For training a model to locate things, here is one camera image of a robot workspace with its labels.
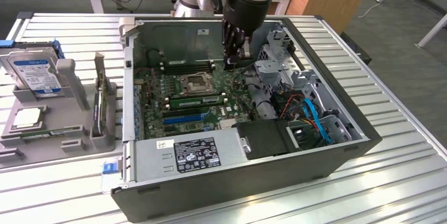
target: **metal table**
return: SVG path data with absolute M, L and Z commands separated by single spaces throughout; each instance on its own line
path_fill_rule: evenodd
M 95 51 L 103 52 L 107 75 L 121 85 L 119 16 L 123 15 L 35 14 L 32 19 L 17 20 L 8 37 L 17 41 L 57 37 L 65 56 L 77 62 L 76 74 L 84 83 L 93 81 Z M 291 16 L 291 20 L 383 141 L 324 179 L 147 223 L 446 221 L 446 149 L 327 23 L 309 16 Z M 13 101 L 12 81 L 4 70 L 0 77 L 4 122 Z M 127 223 L 111 196 L 100 191 L 101 163 L 119 154 L 117 148 L 111 153 L 0 170 L 0 223 Z

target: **barcode sticker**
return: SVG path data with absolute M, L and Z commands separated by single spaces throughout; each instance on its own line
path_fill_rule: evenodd
M 197 29 L 197 35 L 209 35 L 208 29 Z
M 173 139 L 156 141 L 156 149 L 172 148 L 173 147 Z
M 179 103 L 179 106 L 189 106 L 189 105 L 200 105 L 200 104 L 201 104 L 200 101 L 195 101 L 195 102 Z
M 203 102 L 204 103 L 213 103 L 213 102 L 217 102 L 219 101 L 219 97 L 207 97 L 207 98 L 203 98 Z

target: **open computer tower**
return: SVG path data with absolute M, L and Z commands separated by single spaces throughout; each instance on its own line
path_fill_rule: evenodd
M 123 42 L 111 194 L 129 221 L 327 177 L 382 140 L 289 19 L 264 22 L 231 70 L 215 18 L 137 20 Z

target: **sticker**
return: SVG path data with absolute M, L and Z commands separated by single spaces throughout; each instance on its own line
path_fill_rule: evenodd
M 215 138 L 196 139 L 173 144 L 176 170 L 180 173 L 220 166 Z
M 56 135 L 63 135 L 65 133 L 65 130 L 61 130 L 61 131 L 51 131 L 49 132 L 52 136 L 56 136 Z
M 188 105 L 200 105 L 201 102 L 196 101 L 196 102 L 185 102 L 185 103 L 180 103 L 179 106 L 188 106 Z
M 219 97 L 204 97 L 203 102 L 204 103 L 213 103 L 219 101 Z
M 197 29 L 197 35 L 209 35 L 208 29 Z
M 47 60 L 15 61 L 13 64 L 32 91 L 51 94 L 61 90 L 61 85 Z
M 21 137 L 21 139 L 40 139 L 40 138 L 49 138 L 49 134 L 39 134 L 39 135 Z
M 173 139 L 156 141 L 156 149 L 173 147 Z

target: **cpu socket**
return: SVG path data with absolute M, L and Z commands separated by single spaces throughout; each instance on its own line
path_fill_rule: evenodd
M 212 76 L 208 74 L 193 74 L 180 76 L 184 95 L 208 94 L 213 92 Z

